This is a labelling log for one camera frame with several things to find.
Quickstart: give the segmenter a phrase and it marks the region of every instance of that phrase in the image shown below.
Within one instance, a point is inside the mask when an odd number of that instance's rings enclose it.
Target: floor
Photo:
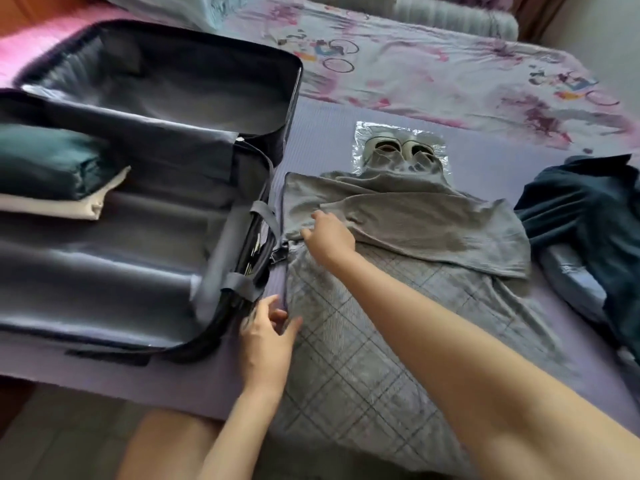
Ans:
[[[39,385],[0,440],[7,480],[113,480],[144,406]]]

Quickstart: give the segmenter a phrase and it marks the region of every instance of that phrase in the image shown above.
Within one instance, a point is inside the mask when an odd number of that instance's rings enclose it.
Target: shoe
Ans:
[[[402,152],[400,140],[391,133],[379,133],[369,138],[364,145],[362,152],[362,164],[366,165],[371,160],[373,152],[379,150],[385,153]]]
[[[402,145],[402,156],[407,161],[412,161],[416,153],[426,153],[432,157],[436,156],[436,153],[433,151],[433,148],[428,144],[420,143],[414,139],[410,139],[409,141],[405,141]]]

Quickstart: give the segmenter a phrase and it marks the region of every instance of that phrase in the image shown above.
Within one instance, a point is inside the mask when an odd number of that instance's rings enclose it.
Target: suitcase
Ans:
[[[267,201],[301,71],[274,48],[132,21],[28,65],[0,123],[105,138],[131,172],[98,221],[0,214],[0,330],[134,365],[212,353],[280,241]]]

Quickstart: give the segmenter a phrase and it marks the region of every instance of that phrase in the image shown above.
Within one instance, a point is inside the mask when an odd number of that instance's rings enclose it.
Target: right hand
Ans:
[[[331,271],[336,263],[355,252],[356,240],[334,214],[316,210],[311,217],[316,221],[314,228],[302,229],[300,233],[311,256]]]

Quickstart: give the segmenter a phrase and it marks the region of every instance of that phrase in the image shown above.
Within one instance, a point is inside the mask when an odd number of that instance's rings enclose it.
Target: plastic bag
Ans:
[[[447,179],[449,185],[452,185],[451,167],[449,166],[447,147],[443,138],[428,131],[400,128],[398,126],[389,126],[380,123],[368,123],[366,121],[358,121],[356,123],[355,141],[351,153],[354,172],[360,173],[363,170],[362,153],[364,151],[364,145],[368,140],[379,135],[381,132],[393,134],[401,143],[412,139],[432,147],[436,157],[442,162],[444,177]]]

